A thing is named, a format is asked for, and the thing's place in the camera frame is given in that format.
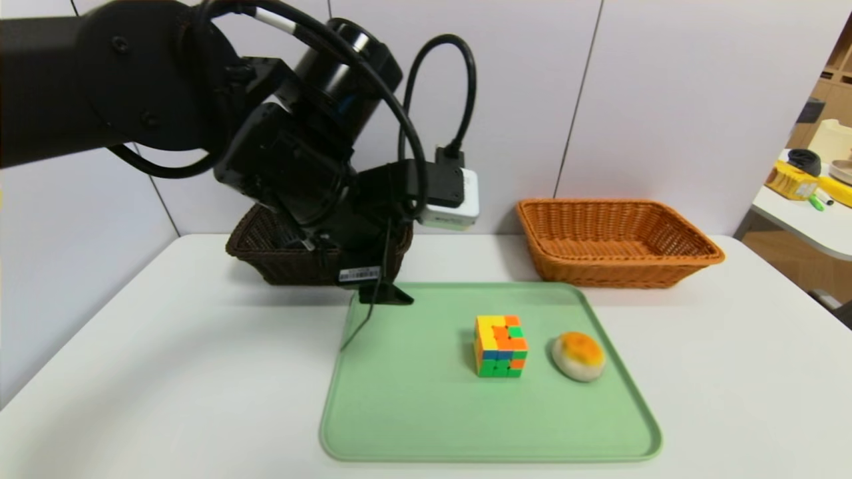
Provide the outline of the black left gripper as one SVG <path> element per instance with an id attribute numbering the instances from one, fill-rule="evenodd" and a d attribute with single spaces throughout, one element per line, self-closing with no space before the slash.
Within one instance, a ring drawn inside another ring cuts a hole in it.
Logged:
<path id="1" fill-rule="evenodd" d="M 404 258 L 404 222 L 359 218 L 357 228 L 337 245 L 335 284 L 358 289 L 361 304 L 411 305 L 414 298 L 393 284 Z"/>

